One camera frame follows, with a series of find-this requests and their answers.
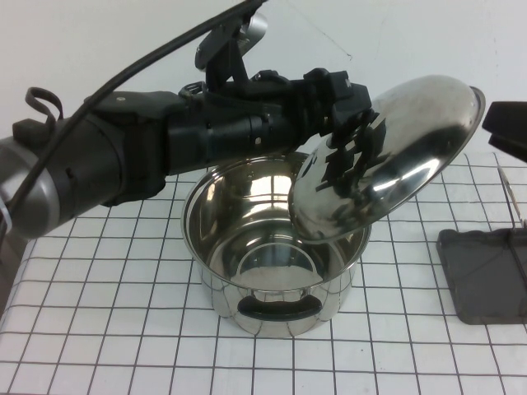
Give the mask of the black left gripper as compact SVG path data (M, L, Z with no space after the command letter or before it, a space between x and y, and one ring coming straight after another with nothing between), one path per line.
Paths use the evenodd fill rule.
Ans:
M299 80L274 70L260 71L250 78L250 99L263 105L250 132L253 149L296 149L318 132L327 132L333 104L334 122L341 125L325 145L347 145L359 129L355 117L370 109L366 86L351 82L346 72L324 68L315 68Z

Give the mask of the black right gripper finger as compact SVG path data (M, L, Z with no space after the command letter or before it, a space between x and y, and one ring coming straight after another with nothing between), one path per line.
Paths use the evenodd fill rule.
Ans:
M524 138L526 110L525 101L494 101L483 120L483 129L499 137Z
M517 160L527 161L526 137L504 137L500 134L492 133L488 143Z

